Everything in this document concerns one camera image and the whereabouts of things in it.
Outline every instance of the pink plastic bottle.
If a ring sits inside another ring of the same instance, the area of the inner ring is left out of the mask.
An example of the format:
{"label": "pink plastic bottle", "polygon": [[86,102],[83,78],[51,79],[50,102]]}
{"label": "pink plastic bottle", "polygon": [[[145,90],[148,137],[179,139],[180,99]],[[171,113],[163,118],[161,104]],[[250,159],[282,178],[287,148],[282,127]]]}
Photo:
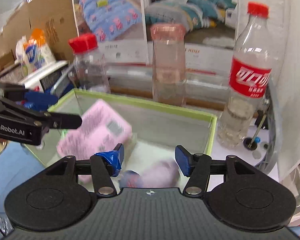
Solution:
{"label": "pink plastic bottle", "polygon": [[181,24],[155,24],[151,27],[154,41],[152,63],[152,95],[157,102],[183,106],[186,104],[186,60]]}

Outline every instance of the transparent plastic box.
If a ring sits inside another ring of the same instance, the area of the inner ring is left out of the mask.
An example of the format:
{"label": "transparent plastic box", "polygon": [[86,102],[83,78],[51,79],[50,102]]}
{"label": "transparent plastic box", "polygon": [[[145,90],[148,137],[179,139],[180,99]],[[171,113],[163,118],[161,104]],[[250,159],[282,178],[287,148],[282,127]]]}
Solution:
{"label": "transparent plastic box", "polygon": [[[217,117],[203,111],[78,89],[71,90],[49,111],[82,115],[100,98],[132,126],[137,138],[125,169],[139,173],[158,160],[174,158],[177,145],[182,145],[193,154],[211,154]],[[43,137],[40,147],[27,146],[45,167],[60,159],[56,145],[61,132],[50,130]],[[184,177],[179,187],[185,184]],[[92,184],[85,187],[92,191]]]}

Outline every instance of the blue gripper pad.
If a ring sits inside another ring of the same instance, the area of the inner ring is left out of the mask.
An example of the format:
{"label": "blue gripper pad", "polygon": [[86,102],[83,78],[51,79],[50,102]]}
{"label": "blue gripper pad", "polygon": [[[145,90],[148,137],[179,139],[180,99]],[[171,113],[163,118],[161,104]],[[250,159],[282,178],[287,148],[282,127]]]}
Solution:
{"label": "blue gripper pad", "polygon": [[123,144],[118,144],[114,149],[118,151],[119,153],[119,161],[120,164],[122,165],[123,159],[124,159],[124,147]]}
{"label": "blue gripper pad", "polygon": [[186,177],[190,177],[191,175],[191,166],[190,166],[190,159],[191,154],[183,148],[181,145],[178,145],[175,149],[175,158],[176,162],[179,165],[182,173]]}
{"label": "blue gripper pad", "polygon": [[112,177],[117,177],[121,170],[121,163],[119,161],[119,151],[113,150],[109,152],[99,152],[95,155],[103,157],[111,166],[114,168],[114,175]]}

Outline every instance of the blue bedsheet print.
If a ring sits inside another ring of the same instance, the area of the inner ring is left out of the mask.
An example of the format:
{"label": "blue bedsheet print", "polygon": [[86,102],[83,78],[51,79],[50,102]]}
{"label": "blue bedsheet print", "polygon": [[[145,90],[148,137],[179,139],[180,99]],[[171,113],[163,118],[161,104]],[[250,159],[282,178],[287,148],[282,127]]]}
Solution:
{"label": "blue bedsheet print", "polygon": [[100,0],[80,0],[83,17],[98,42],[112,41],[131,26],[142,22],[141,13],[127,0],[107,0],[98,7]]}

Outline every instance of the coca-cola bottle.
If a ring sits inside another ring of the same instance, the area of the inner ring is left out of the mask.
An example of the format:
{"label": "coca-cola bottle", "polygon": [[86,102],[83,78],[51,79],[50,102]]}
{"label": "coca-cola bottle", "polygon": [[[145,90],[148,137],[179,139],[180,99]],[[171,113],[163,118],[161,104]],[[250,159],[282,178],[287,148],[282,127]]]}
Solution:
{"label": "coca-cola bottle", "polygon": [[230,97],[218,124],[218,141],[227,148],[247,135],[253,114],[268,84],[273,64],[271,37],[266,23],[268,6],[249,2],[249,22],[234,46]]}

